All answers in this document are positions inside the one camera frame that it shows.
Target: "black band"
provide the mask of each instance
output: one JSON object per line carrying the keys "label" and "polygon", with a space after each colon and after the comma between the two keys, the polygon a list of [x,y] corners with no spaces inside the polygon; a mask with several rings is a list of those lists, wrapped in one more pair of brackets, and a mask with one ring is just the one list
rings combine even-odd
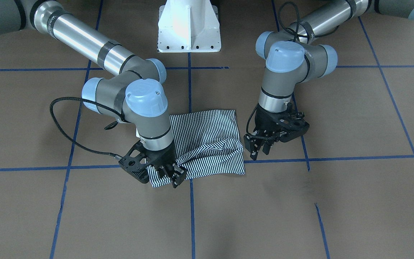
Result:
{"label": "black band", "polygon": [[350,6],[350,15],[349,15],[349,18],[347,18],[347,20],[350,20],[352,18],[352,16],[354,16],[355,12],[357,11],[357,5],[355,4],[354,0],[345,0],[345,1]]}
{"label": "black band", "polygon": [[371,5],[372,5],[372,0],[368,0],[368,6],[364,13],[366,13],[370,9]]}
{"label": "black band", "polygon": [[379,13],[379,14],[382,14],[382,13],[380,12],[380,0],[375,0],[374,7],[375,7],[375,12],[377,12],[377,13]]}
{"label": "black band", "polygon": [[105,58],[108,55],[108,52],[110,52],[110,50],[114,48],[114,46],[121,46],[121,44],[117,43],[116,41],[108,41],[107,43],[105,43],[105,45],[102,46],[102,48],[98,52],[97,64],[102,69],[105,69]]}
{"label": "black band", "polygon": [[119,69],[119,73],[120,73],[120,74],[122,73],[122,70],[124,69],[125,64],[127,64],[127,62],[128,62],[131,58],[133,58],[133,57],[135,57],[135,55],[134,55],[134,54],[132,54],[132,55],[128,56],[128,57],[127,57],[127,59],[125,59],[125,61],[124,61],[124,62],[122,62],[121,68]]}
{"label": "black band", "polygon": [[268,95],[269,97],[272,97],[272,98],[275,98],[275,99],[285,99],[285,98],[289,98],[289,97],[291,97],[291,96],[292,96],[292,95],[287,95],[287,96],[277,96],[277,95],[272,95],[272,94],[270,94],[270,93],[266,92],[263,88],[261,88],[261,91],[262,91],[265,95]]}
{"label": "black band", "polygon": [[309,75],[309,70],[311,69],[311,63],[309,62],[308,57],[306,57],[306,54],[304,54],[304,60],[306,61],[306,65],[308,66],[308,70],[306,72],[306,76],[304,77],[304,79],[301,80],[300,82],[297,82],[297,83],[301,83],[302,81],[306,80],[306,78],[308,78],[308,75]]}
{"label": "black band", "polygon": [[144,138],[144,139],[160,139],[160,138],[162,138],[163,136],[167,135],[167,134],[170,132],[170,129],[171,129],[171,127],[169,127],[169,129],[166,131],[166,133],[164,133],[164,134],[162,134],[161,136],[158,136],[158,137],[154,137],[154,138],[147,138],[147,137],[142,136],[142,135],[140,135],[140,137],[142,137],[142,138]]}
{"label": "black band", "polygon": [[308,44],[311,43],[312,40],[316,37],[314,31],[312,30],[312,26],[309,24],[309,22],[306,21],[303,21],[302,23],[300,23],[300,25],[306,31],[306,35],[308,36]]}
{"label": "black band", "polygon": [[54,38],[56,38],[56,36],[54,35],[54,24],[57,21],[57,19],[65,13],[68,12],[65,12],[65,10],[56,10],[54,13],[51,14],[51,16],[49,16],[49,19],[47,20],[47,32]]}
{"label": "black band", "polygon": [[[122,100],[125,100],[125,89],[126,87],[122,87],[121,90],[119,90],[118,94],[115,97],[115,102],[113,103],[113,109],[120,110],[121,113],[123,113]],[[116,117],[116,121],[120,120],[119,116],[116,115],[115,117]]]}
{"label": "black band", "polygon": [[14,2],[17,5],[18,13],[20,13],[20,28],[18,28],[18,30],[21,31],[27,26],[27,16],[22,2],[20,0],[14,0]]}
{"label": "black band", "polygon": [[140,75],[140,74],[138,74],[137,72],[135,72],[135,71],[133,71],[133,70],[126,70],[127,72],[132,72],[132,73],[134,73],[135,75],[137,75],[138,77],[140,77],[140,79],[143,79],[143,77]]}
{"label": "black band", "polygon": [[38,7],[41,5],[41,3],[46,2],[47,0],[38,0],[36,3],[33,4],[33,7],[31,7],[30,11],[30,23],[33,26],[34,29],[37,29],[35,26],[35,13],[36,10],[38,10]]}

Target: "black and white striped fabric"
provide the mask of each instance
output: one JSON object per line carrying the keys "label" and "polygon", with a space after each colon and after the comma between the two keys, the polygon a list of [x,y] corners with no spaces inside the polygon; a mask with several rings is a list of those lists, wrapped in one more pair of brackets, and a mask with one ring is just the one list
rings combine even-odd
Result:
{"label": "black and white striped fabric", "polygon": [[[170,116],[177,164],[188,169],[186,179],[221,173],[245,174],[243,146],[234,110],[206,110]],[[148,168],[153,187],[171,183]]]}

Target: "blue tape line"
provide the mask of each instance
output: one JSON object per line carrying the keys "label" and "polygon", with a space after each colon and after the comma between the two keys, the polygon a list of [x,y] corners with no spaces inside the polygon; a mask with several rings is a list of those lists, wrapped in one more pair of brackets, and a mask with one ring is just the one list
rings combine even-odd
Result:
{"label": "blue tape line", "polygon": [[13,72],[13,71],[85,71],[87,68],[0,68],[0,72]]}
{"label": "blue tape line", "polygon": [[72,165],[71,169],[100,169],[100,168],[120,168],[118,164],[104,164],[104,165]]}
{"label": "blue tape line", "polygon": [[0,172],[65,170],[67,166],[0,168]]}
{"label": "blue tape line", "polygon": [[347,161],[347,160],[378,160],[378,159],[404,159],[404,158],[414,158],[414,155],[310,158],[309,161]]}
{"label": "blue tape line", "polygon": [[191,202],[191,257],[196,259],[196,236],[195,236],[195,224],[194,224],[194,188],[193,179],[189,180],[189,196]]}
{"label": "blue tape line", "polygon": [[[182,69],[229,69],[228,66],[197,66],[197,67],[166,67],[168,70]],[[23,71],[86,71],[86,70],[103,70],[101,67],[66,67],[66,68],[0,68],[0,72],[23,72]]]}
{"label": "blue tape line", "polygon": [[372,67],[372,68],[378,68],[377,65],[338,65],[337,68],[366,68],[366,67]]}
{"label": "blue tape line", "polygon": [[188,53],[188,110],[191,113],[191,53]]}
{"label": "blue tape line", "polygon": [[381,67],[392,67],[392,68],[414,68],[414,65],[380,65]]}
{"label": "blue tape line", "polygon": [[[295,105],[295,111],[298,112],[298,107],[296,105],[296,99],[295,94],[292,94],[292,100]],[[308,169],[308,172],[311,171],[311,166],[309,165],[309,158],[308,158],[308,152],[306,151],[306,143],[304,142],[304,136],[301,136],[301,145],[303,146],[303,152],[304,152],[304,158],[306,159],[306,167]]]}
{"label": "blue tape line", "polygon": [[289,162],[306,162],[306,159],[268,159],[268,160],[245,160],[244,164],[261,164],[261,163],[289,163]]}
{"label": "blue tape line", "polygon": [[100,18],[102,17],[102,10],[103,10],[103,0],[100,0],[100,6],[98,8],[98,15],[97,15],[97,23],[95,23],[96,31],[98,31],[98,27],[100,26]]}
{"label": "blue tape line", "polygon": [[375,49],[373,49],[372,42],[370,41],[370,38],[369,38],[369,36],[367,34],[367,31],[365,29],[365,26],[363,25],[362,19],[360,17],[359,17],[359,22],[360,22],[360,25],[362,26],[363,33],[365,34],[365,37],[367,38],[368,44],[370,45],[370,49],[372,50],[373,57],[375,57],[376,63],[378,64],[379,71],[381,72],[381,76],[383,77],[384,84],[386,84],[386,88],[387,88],[387,91],[389,93],[389,97],[391,97],[392,104],[394,105],[394,108],[396,110],[397,116],[399,117],[400,123],[402,125],[402,128],[404,129],[405,135],[407,136],[407,139],[409,141],[410,148],[411,148],[411,150],[412,150],[412,152],[414,154],[414,146],[413,146],[413,143],[411,141],[410,135],[409,135],[409,133],[407,131],[407,128],[406,128],[405,123],[404,123],[404,120],[402,119],[402,116],[400,115],[399,109],[398,109],[397,104],[396,104],[396,100],[394,100],[394,96],[392,95],[391,89],[390,89],[389,84],[388,84],[388,82],[386,80],[386,76],[384,75],[383,69],[380,66],[380,61],[378,60],[378,57],[376,56]]}
{"label": "blue tape line", "polygon": [[[366,157],[332,157],[332,158],[308,158],[310,162],[317,161],[347,161],[347,160],[378,160],[378,159],[407,159],[414,158],[414,155],[396,155],[396,156],[366,156]],[[291,163],[305,162],[306,159],[268,159],[268,160],[245,160],[244,164],[260,164],[260,163]],[[47,166],[47,167],[13,167],[0,168],[0,172],[17,172],[17,171],[48,171],[63,170],[67,166]],[[100,168],[120,168],[118,164],[99,164],[99,165],[72,165],[70,169],[100,169]]]}
{"label": "blue tape line", "polygon": [[[96,23],[96,26],[95,26],[95,30],[98,30],[98,26],[100,24],[100,16],[102,14],[103,1],[104,0],[100,1],[100,7],[99,7],[99,10],[98,10],[98,17],[97,17],[97,23]],[[87,71],[86,71],[84,83],[86,83],[87,79],[89,79],[89,72],[90,72],[91,65],[92,65],[92,61],[89,60],[89,63],[87,64]],[[76,117],[76,126],[74,128],[73,140],[76,140],[76,137],[78,135],[79,122],[81,120],[81,107],[82,107],[82,102],[79,103],[78,116]],[[54,238],[52,240],[51,254],[50,254],[49,259],[54,258],[55,247],[56,247],[56,243],[57,243],[57,237],[59,236],[60,222],[62,220],[63,207],[64,207],[64,202],[65,202],[65,197],[66,197],[67,182],[69,180],[69,173],[71,171],[71,163],[73,162],[74,146],[75,146],[74,143],[71,143],[71,151],[70,151],[70,155],[69,155],[69,159],[68,159],[68,168],[67,168],[66,174],[65,174],[65,182],[64,182],[63,192],[62,192],[62,199],[60,200],[60,210],[59,210],[59,214],[57,215],[57,222],[56,222],[56,226],[55,226]]]}
{"label": "blue tape line", "polygon": [[325,236],[325,229],[323,227],[322,218],[321,218],[321,214],[319,211],[319,206],[317,205],[317,203],[314,203],[314,205],[316,206],[317,217],[319,218],[319,226],[321,228],[323,246],[325,247],[325,254],[327,255],[327,259],[330,259],[330,252],[328,250],[327,237]]}

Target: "brown floor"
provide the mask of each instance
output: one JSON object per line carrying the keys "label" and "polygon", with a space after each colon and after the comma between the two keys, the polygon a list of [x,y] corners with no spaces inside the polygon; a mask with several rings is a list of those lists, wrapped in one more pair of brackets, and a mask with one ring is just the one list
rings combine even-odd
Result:
{"label": "brown floor", "polygon": [[[99,31],[139,56],[160,59],[171,113],[235,109],[245,133],[265,65],[255,41],[276,30],[272,1],[222,1],[222,51],[191,56],[156,52],[163,0],[60,2],[94,28],[99,17]],[[323,4],[296,2],[302,15]],[[72,150],[51,121],[54,98],[80,96],[87,77],[108,72],[36,31],[1,35],[0,259],[414,258],[414,21],[366,14],[314,44],[333,46],[339,67],[296,87],[311,124],[304,139],[277,143],[257,163],[244,154],[245,176],[173,190]],[[78,107],[56,108],[69,134]],[[104,132],[111,121],[82,109],[77,140],[125,153],[135,128]]]}

